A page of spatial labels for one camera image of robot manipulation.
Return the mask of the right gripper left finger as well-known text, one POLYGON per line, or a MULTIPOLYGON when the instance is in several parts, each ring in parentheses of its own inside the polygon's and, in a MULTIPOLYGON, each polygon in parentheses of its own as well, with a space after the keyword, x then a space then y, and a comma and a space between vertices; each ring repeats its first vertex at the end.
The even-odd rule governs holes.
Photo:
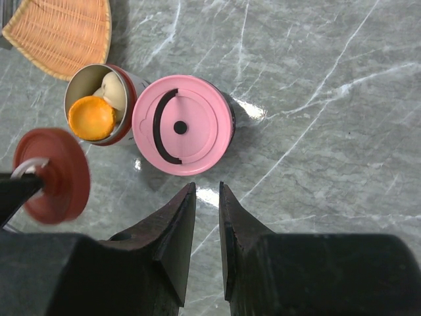
POLYGON ((177 315, 184 306, 196 187, 108 240, 1 235, 2 315, 177 315))

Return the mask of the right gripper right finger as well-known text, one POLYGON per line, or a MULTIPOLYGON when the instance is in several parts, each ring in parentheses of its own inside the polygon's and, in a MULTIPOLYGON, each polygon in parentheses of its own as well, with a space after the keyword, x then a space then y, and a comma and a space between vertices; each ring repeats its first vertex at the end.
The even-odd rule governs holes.
POLYGON ((232 315, 419 315, 420 267, 391 234, 276 233, 219 187, 232 315))

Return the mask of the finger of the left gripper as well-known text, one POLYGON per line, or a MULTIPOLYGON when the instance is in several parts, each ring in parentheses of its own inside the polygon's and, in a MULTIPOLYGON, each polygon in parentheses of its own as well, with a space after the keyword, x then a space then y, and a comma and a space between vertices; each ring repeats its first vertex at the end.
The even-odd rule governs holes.
POLYGON ((36 193, 44 187, 43 180, 33 173, 13 178, 1 173, 1 227, 36 193))

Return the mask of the brown round lid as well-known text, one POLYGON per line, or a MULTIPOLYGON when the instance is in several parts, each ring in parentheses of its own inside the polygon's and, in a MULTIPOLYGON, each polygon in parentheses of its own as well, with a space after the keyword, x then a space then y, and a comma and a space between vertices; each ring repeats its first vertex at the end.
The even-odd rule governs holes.
POLYGON ((19 141, 13 158, 13 178, 34 169, 43 181, 40 193, 24 209, 43 224, 71 221, 84 210, 90 191, 86 156, 78 141, 61 128, 36 128, 19 141))

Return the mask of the orange egg tart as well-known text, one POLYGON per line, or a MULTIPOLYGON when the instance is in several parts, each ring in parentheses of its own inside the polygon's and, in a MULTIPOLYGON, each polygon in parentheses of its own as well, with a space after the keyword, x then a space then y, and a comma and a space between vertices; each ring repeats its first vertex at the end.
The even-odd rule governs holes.
POLYGON ((87 141, 99 141, 109 137, 114 130, 115 110, 100 97, 86 96, 70 107, 68 125, 77 137, 87 141))

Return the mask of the white steel lunch tin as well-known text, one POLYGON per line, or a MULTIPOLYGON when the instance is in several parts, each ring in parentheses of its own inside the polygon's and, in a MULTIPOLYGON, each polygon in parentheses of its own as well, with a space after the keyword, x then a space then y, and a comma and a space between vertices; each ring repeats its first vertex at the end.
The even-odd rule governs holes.
POLYGON ((116 122, 111 135, 99 141, 87 141, 96 146, 130 145, 134 143, 132 132, 132 115, 140 94, 148 87, 149 82, 135 76, 122 68, 111 64, 90 64, 78 70, 70 79, 64 97, 64 111, 68 123, 68 111, 77 100, 91 96, 101 87, 104 76, 114 72, 122 82, 126 92, 126 110, 120 122, 116 122))

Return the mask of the pink round lid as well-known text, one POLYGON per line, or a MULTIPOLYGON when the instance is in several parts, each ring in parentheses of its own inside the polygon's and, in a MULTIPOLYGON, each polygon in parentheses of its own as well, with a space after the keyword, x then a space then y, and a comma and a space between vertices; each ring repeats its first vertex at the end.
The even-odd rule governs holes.
POLYGON ((165 76, 141 93, 132 115, 134 140, 155 168, 192 176, 215 166, 229 147, 231 116, 210 82, 165 76))

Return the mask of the dark steel lunch tin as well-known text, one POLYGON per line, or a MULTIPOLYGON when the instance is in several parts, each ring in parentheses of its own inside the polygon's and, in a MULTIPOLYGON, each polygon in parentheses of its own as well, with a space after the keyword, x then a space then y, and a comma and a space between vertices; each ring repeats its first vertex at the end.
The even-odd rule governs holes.
POLYGON ((234 111, 234 103, 235 103, 235 101, 234 101, 234 99, 230 96, 230 95, 228 95, 226 92, 223 92, 222 90, 220 90, 220 89, 218 89, 215 85, 213 85, 213 84, 211 84, 212 86, 213 86, 213 88, 216 90, 216 91, 218 91, 218 93, 219 94, 221 94, 222 95, 222 97, 223 97, 223 99, 224 99, 224 101, 226 102, 226 104, 227 104, 227 108, 228 108, 228 110, 229 110, 229 112, 230 112, 230 116, 231 116, 231 135, 230 135, 230 142, 229 142, 229 144, 228 145, 230 145, 231 144, 231 142, 232 142, 232 140, 233 140, 233 138, 234 138, 234 135, 235 135, 235 130, 236 130, 236 117, 235 117, 235 111, 234 111))

